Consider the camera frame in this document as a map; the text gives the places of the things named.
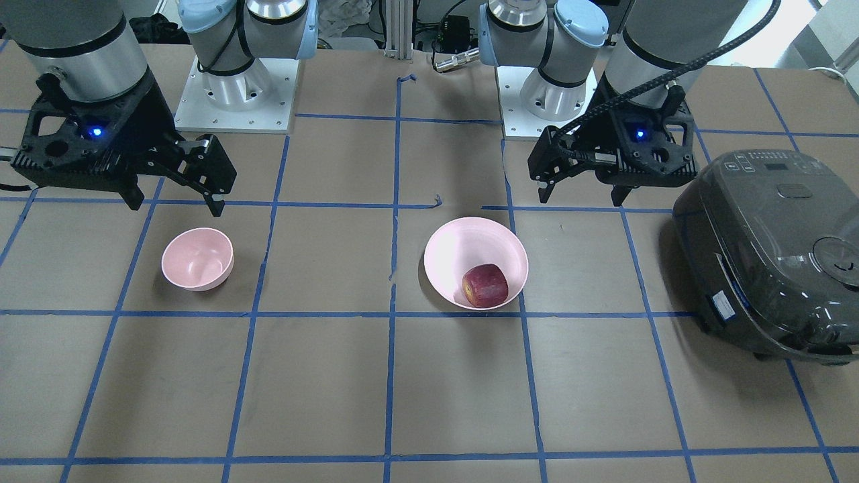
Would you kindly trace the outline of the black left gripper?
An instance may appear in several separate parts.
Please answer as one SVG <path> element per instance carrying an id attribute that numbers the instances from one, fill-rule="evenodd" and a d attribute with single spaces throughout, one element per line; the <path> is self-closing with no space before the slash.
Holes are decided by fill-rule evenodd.
<path id="1" fill-rule="evenodd" d="M 681 85 L 657 86 L 656 107 L 626 101 L 583 123 L 571 133 L 550 125 L 528 157 L 540 204 L 554 185 L 586 170 L 613 184 L 610 197 L 623 205 L 636 186 L 679 187 L 697 176 L 693 147 L 694 119 Z"/>

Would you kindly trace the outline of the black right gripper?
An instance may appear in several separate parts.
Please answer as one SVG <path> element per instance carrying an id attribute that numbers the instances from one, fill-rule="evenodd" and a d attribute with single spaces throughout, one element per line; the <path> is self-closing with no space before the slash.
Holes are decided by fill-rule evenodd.
<path id="1" fill-rule="evenodd" d="M 117 192 L 138 211 L 144 202 L 138 177 L 171 178 L 198 192 L 221 217 L 238 176 L 213 134 L 182 140 L 151 71 L 129 91 L 106 101 L 70 100 L 57 74 L 41 74 L 10 165 L 38 187 Z"/>

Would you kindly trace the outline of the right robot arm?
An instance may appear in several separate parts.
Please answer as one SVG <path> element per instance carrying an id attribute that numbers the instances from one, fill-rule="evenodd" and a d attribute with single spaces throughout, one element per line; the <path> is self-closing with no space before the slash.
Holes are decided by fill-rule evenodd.
<path id="1" fill-rule="evenodd" d="M 194 48 L 191 106 L 226 129 L 285 128 L 291 96 L 279 61 L 312 58 L 316 1 L 181 1 L 182 28 Z M 116 1 L 3 1 L 2 25 L 37 70 L 39 97 L 18 147 L 3 148 L 25 184 L 9 192 L 59 187 L 117 193 L 132 210 L 144 202 L 138 178 L 160 176 L 198 192 L 213 216 L 237 177 L 215 135 L 186 140 Z"/>

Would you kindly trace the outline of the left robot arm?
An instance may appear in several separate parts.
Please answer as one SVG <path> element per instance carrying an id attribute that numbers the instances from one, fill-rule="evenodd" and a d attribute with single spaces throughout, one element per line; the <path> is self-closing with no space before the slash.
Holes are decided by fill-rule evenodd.
<path id="1" fill-rule="evenodd" d="M 565 178 L 592 171 L 622 205 L 642 186 L 677 189 L 697 177 L 688 92 L 725 42 L 745 1 L 633 1 L 591 100 L 585 92 L 609 19 L 593 1 L 481 5 L 481 61 L 531 69 L 525 107 L 547 126 L 527 160 L 546 204 Z"/>

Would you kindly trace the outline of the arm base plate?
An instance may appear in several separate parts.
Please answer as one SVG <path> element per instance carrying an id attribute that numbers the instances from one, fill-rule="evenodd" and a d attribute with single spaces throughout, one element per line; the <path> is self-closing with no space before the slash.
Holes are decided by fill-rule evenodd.
<path id="1" fill-rule="evenodd" d="M 180 131 L 288 134 L 302 66 L 261 58 L 242 73 L 215 76 L 193 61 L 174 124 Z"/>
<path id="2" fill-rule="evenodd" d="M 597 89 L 595 71 L 583 85 L 552 85 L 537 68 L 496 69 L 498 101 L 506 140 L 537 140 L 547 126 L 561 127 L 586 112 Z"/>

